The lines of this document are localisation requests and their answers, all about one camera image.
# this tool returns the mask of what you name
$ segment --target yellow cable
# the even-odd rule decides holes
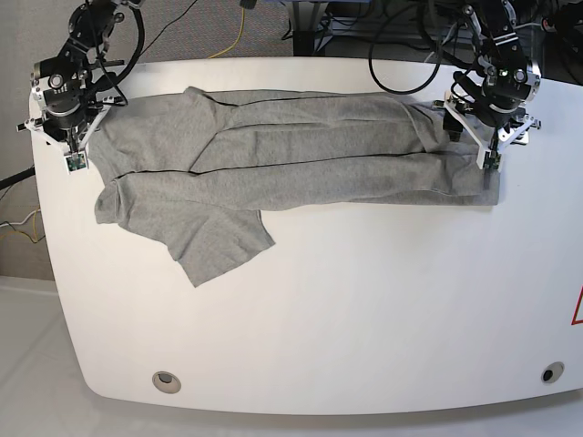
[[[214,57],[219,57],[221,55],[224,55],[225,53],[227,53],[230,50],[232,50],[233,48],[235,48],[235,46],[239,43],[240,38],[243,35],[243,29],[245,28],[245,8],[242,7],[241,11],[242,11],[242,13],[241,13],[241,17],[240,17],[239,35],[237,36],[237,39],[235,40],[235,42],[231,46],[225,48],[224,50],[221,50],[219,53],[215,53],[214,55],[207,57],[207,59],[212,59]]]
[[[30,239],[31,243],[35,243],[35,244],[38,243],[38,234],[36,232],[36,214],[38,214],[38,211],[40,211],[40,207],[36,208],[35,215],[33,216],[33,232],[34,232],[33,236],[34,237],[31,237],[23,230],[11,230],[9,232],[6,232],[5,234],[0,235],[0,241],[2,241],[3,239],[5,239],[6,237],[8,237],[10,235],[20,234],[20,235],[24,235],[25,237]]]

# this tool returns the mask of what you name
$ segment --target floor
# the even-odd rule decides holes
[[[583,391],[361,416],[205,412],[102,398],[83,380],[54,282],[0,277],[0,344],[2,436],[570,437],[583,425]]]
[[[143,9],[147,44],[159,30],[182,14],[192,0],[148,0]],[[68,19],[81,0],[4,0],[0,2],[0,178],[29,168],[30,136],[15,127],[28,114],[29,75],[33,64],[55,56],[66,40]],[[142,62],[205,58],[230,46],[240,28],[239,0],[199,0],[190,11],[141,58]],[[291,56],[292,41],[281,41],[288,28],[286,9],[279,3],[259,2],[246,14],[245,32],[226,56]],[[131,14],[112,36],[108,59],[128,59],[136,29]],[[0,203],[0,221],[20,221],[38,206],[36,181],[14,186]],[[32,220],[23,230],[32,233]],[[38,234],[43,235],[42,217]],[[0,275],[52,279],[46,241],[33,245],[21,235],[0,240]]]

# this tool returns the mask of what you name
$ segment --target red warning sign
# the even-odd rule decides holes
[[[583,289],[581,289],[581,294],[579,294],[579,301],[577,302],[577,307],[575,308],[575,314],[573,314],[573,322],[571,325],[579,325],[579,323],[583,323],[583,308],[581,308],[582,300]]]

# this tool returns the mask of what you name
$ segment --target gray t-shirt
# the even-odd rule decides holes
[[[495,205],[499,175],[441,116],[386,94],[288,91],[134,99],[90,140],[98,223],[166,244],[198,286],[274,244],[261,210],[374,202]]]

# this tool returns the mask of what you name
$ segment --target gray carpet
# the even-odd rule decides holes
[[[28,115],[29,75],[35,62],[55,56],[65,43],[68,19],[81,3],[82,0],[0,2],[0,178],[32,165],[30,136],[15,132],[15,126]],[[147,44],[190,3],[191,0],[147,0],[142,9]],[[230,46],[239,27],[239,0],[199,0],[167,29],[141,62],[208,57]],[[255,10],[247,13],[240,43],[226,56],[291,56],[292,42],[281,41],[287,27],[287,12],[282,5],[260,1]],[[136,27],[127,11],[126,21],[114,31],[107,58],[128,59],[135,41]],[[20,221],[37,205],[36,182],[31,178],[15,186],[2,200],[0,221]],[[42,220],[39,221],[42,235]],[[32,224],[23,230],[30,232]],[[52,279],[46,242],[33,245],[20,235],[0,240],[0,275]]]

